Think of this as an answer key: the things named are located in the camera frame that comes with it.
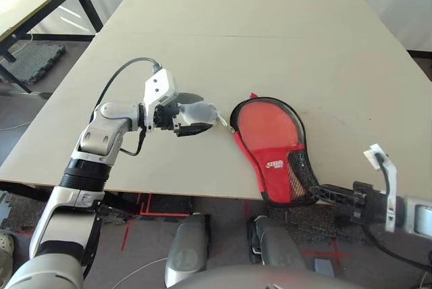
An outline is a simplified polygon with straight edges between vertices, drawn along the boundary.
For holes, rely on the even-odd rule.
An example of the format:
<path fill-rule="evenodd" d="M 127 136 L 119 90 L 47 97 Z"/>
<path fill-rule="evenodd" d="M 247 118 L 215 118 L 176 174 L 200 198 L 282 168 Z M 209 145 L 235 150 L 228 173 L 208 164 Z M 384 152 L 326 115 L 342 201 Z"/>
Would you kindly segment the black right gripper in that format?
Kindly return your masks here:
<path fill-rule="evenodd" d="M 356 224 L 384 224 L 387 214 L 387 197 L 371 184 L 353 183 L 353 191 L 347 188 L 322 184 L 310 187 L 310 192 L 322 201 L 353 201 L 350 220 Z"/>

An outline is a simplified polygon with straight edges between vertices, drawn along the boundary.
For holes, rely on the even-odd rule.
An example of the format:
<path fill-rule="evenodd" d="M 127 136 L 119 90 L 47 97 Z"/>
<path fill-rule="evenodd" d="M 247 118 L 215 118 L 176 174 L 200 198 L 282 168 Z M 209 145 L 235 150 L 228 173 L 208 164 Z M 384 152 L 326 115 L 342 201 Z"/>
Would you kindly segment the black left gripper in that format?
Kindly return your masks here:
<path fill-rule="evenodd" d="M 203 101 L 200 95 L 194 93 L 179 93 L 177 102 L 180 104 L 192 104 Z M 207 123 L 193 123 L 190 125 L 181 125 L 177 121 L 177 115 L 180 109 L 177 102 L 170 102 L 166 105 L 158 105 L 155 107 L 153 116 L 154 128 L 161 130 L 173 131 L 177 137 L 194 136 L 207 131 L 212 127 Z"/>

